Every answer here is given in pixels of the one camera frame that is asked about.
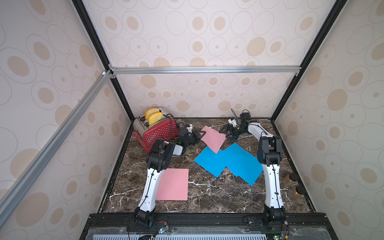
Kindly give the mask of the pink paper back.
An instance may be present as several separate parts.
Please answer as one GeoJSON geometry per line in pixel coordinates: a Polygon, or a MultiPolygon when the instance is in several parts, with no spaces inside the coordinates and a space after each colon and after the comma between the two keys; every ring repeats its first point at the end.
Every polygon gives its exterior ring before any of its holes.
{"type": "Polygon", "coordinates": [[[201,140],[215,153],[217,154],[226,140],[226,135],[219,133],[208,126],[202,128],[202,132],[205,132],[201,140]]]}

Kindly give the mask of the pink paper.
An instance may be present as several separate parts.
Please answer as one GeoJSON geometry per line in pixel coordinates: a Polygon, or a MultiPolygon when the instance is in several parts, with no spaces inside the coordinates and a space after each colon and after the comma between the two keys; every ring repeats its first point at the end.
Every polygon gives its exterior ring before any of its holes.
{"type": "Polygon", "coordinates": [[[215,153],[217,154],[226,140],[226,135],[219,133],[208,126],[202,128],[202,132],[205,132],[201,140],[215,153]]]}
{"type": "Polygon", "coordinates": [[[188,169],[166,169],[160,180],[157,201],[188,200],[188,169]]]}

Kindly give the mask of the blue paper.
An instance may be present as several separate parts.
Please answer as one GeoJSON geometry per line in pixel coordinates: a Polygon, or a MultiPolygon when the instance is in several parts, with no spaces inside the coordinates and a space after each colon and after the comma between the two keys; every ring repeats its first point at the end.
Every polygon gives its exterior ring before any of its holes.
{"type": "Polygon", "coordinates": [[[222,151],[226,167],[236,176],[242,178],[250,186],[253,186],[263,172],[262,165],[252,154],[241,148],[238,144],[232,144],[222,151]]]}
{"type": "Polygon", "coordinates": [[[219,150],[218,153],[215,153],[209,147],[206,147],[195,158],[195,163],[218,178],[225,168],[230,170],[230,163],[233,156],[234,153],[232,150],[219,150]]]}

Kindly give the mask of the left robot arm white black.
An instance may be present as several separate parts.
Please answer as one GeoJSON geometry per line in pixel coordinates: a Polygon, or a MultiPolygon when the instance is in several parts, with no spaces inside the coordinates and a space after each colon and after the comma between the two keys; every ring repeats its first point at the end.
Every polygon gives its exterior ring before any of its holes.
{"type": "Polygon", "coordinates": [[[187,150],[187,146],[198,143],[206,134],[206,131],[197,131],[194,128],[189,131],[187,128],[183,128],[182,133],[184,134],[183,141],[179,144],[158,137],[149,151],[145,189],[142,199],[133,214],[133,219],[147,228],[150,228],[154,223],[157,192],[161,178],[170,165],[171,158],[183,155],[187,150]]]}

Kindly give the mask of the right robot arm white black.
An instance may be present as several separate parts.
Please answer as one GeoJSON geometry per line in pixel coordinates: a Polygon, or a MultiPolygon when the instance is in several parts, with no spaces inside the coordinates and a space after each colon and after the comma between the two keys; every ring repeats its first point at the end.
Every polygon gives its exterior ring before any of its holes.
{"type": "Polygon", "coordinates": [[[286,210],[280,188],[280,165],[283,155],[281,137],[269,133],[260,123],[244,121],[238,125],[235,119],[229,119],[228,122],[220,133],[234,139],[243,133],[250,133],[259,141],[257,158],[262,165],[266,185],[263,226],[272,229],[283,224],[286,220],[286,210]]]}

